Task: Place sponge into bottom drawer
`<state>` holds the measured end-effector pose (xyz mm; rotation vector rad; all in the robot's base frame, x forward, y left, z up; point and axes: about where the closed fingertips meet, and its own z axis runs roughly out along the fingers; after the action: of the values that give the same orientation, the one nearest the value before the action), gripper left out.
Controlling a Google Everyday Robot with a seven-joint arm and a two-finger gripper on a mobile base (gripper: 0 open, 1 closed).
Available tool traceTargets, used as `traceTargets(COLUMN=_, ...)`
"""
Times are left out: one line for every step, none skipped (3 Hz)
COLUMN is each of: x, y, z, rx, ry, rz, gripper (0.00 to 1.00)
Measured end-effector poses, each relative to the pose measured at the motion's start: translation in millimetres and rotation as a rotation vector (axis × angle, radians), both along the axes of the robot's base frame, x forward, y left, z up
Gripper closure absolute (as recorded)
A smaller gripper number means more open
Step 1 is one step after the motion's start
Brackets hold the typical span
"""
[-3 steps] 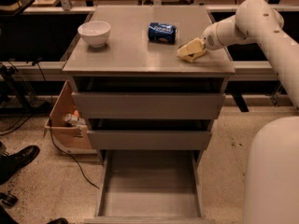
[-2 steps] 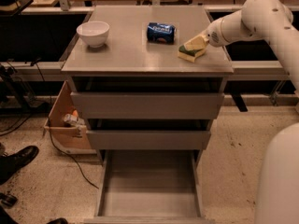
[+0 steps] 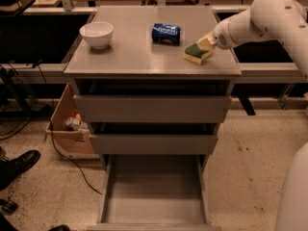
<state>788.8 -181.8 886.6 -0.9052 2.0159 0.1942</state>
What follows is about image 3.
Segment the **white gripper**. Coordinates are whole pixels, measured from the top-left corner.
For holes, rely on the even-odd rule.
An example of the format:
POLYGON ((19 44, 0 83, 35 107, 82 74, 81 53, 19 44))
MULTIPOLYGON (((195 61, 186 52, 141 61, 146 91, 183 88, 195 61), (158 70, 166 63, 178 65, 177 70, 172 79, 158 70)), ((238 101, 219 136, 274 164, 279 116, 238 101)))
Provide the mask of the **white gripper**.
POLYGON ((222 20, 213 30, 213 36, 200 38, 196 45, 199 52, 210 52, 217 46, 220 49, 230 49, 237 46, 229 30, 230 19, 222 20))

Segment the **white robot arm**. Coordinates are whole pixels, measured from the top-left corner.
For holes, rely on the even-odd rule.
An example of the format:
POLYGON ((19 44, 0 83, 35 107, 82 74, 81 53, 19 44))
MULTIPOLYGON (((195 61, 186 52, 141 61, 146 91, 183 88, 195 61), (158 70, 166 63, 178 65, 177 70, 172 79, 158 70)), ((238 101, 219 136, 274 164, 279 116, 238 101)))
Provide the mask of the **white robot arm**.
MULTIPOLYGON (((205 52, 275 39, 308 78, 306 19, 295 0, 253 0, 248 10, 221 21, 196 44, 205 52)), ((286 174, 274 231, 308 231, 308 143, 298 149, 286 174)))

